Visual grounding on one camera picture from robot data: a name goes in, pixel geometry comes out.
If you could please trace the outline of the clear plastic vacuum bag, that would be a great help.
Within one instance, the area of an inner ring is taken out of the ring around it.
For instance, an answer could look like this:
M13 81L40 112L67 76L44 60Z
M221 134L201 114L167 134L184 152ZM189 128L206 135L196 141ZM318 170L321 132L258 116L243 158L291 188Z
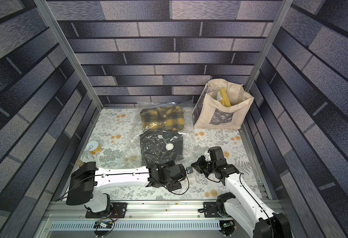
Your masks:
M194 161L193 102L138 103L128 126L119 166L169 166Z

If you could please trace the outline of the yellow black plaid shirt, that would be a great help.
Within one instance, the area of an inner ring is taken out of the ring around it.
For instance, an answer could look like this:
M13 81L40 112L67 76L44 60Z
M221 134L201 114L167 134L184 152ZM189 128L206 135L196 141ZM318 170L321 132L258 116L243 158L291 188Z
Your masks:
M180 106L143 109L142 127L150 131L181 131L185 127L184 112Z

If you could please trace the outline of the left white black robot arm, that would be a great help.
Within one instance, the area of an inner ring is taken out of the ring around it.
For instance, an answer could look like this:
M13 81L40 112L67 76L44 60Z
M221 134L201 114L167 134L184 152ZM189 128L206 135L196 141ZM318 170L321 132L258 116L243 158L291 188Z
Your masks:
M111 187L163 187L169 192L181 189L181 181L187 178L182 164L150 164L133 169L104 169L95 162L88 162L74 171L68 191L63 195L66 205L85 205L93 213L109 209L110 196L102 190Z

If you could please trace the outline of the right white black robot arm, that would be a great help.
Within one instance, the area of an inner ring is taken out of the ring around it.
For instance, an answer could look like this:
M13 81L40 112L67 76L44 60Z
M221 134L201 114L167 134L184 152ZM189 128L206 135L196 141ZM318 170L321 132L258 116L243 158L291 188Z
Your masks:
M288 218L275 213L245 183L242 173L228 164L219 146L208 149L209 160L202 155L191 164L198 173L213 174L228 190L217 197L220 216L232 217L251 238L291 238Z

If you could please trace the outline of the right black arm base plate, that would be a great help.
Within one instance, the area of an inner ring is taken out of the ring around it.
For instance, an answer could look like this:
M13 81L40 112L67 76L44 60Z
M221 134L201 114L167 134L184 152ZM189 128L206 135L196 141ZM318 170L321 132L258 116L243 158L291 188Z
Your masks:
M203 212L205 218L230 218L229 215L222 215L216 207L216 202L204 202Z

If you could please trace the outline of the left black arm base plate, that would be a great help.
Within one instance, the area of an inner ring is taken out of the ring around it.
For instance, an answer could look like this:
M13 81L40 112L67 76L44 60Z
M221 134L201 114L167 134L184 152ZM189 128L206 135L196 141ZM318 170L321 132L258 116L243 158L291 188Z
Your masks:
M106 209L102 212L94 213L90 210L86 212L85 218L94 219L94 218L124 218L126 214L128 203L125 202L112 202L110 203Z

